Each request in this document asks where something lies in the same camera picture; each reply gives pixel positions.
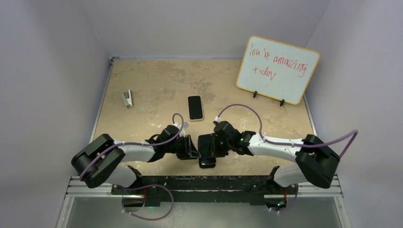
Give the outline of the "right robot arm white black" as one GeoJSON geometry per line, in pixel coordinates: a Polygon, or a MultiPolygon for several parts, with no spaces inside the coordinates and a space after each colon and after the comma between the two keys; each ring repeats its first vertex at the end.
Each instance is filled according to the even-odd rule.
{"type": "Polygon", "coordinates": [[[304,139],[262,138],[253,131],[239,132],[229,122],[214,122],[211,142],[213,157],[224,157],[229,151],[239,155],[268,156],[293,162],[287,167],[274,168],[267,188],[279,193],[292,184],[309,182],[328,189],[340,162],[340,156],[322,141],[308,134],[304,139]]]}

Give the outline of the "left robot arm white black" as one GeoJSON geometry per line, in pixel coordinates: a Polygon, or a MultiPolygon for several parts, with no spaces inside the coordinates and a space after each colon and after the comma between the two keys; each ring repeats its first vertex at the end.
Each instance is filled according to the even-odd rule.
{"type": "Polygon", "coordinates": [[[142,187],[140,172],[135,168],[119,168],[119,164],[155,162],[167,153],[180,160],[201,158],[191,136],[184,134],[181,125],[174,124],[142,142],[114,140],[104,133],[73,156],[71,165],[90,189],[111,183],[123,186],[129,194],[137,194],[142,187]]]}

